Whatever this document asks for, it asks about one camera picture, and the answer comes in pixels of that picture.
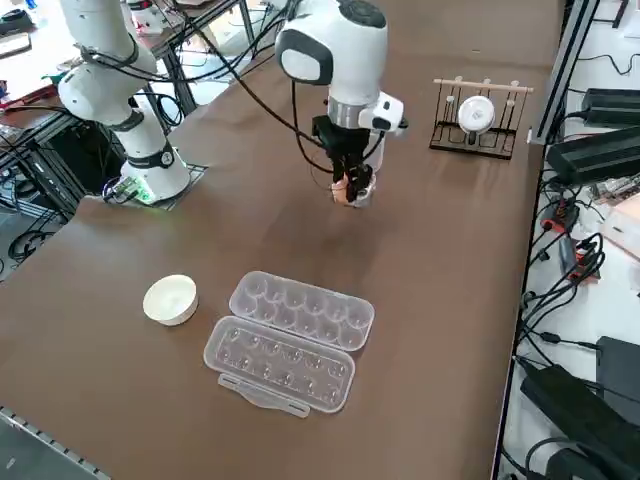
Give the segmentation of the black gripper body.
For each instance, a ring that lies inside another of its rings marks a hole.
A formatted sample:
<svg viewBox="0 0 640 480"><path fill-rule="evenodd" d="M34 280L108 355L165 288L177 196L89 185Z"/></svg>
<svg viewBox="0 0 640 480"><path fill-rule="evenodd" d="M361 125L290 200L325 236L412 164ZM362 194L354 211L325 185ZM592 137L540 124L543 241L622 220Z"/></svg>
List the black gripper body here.
<svg viewBox="0 0 640 480"><path fill-rule="evenodd" d="M368 129L337 126L328 115L312 118L312 134L319 139L330 159L363 159L370 140Z"/></svg>

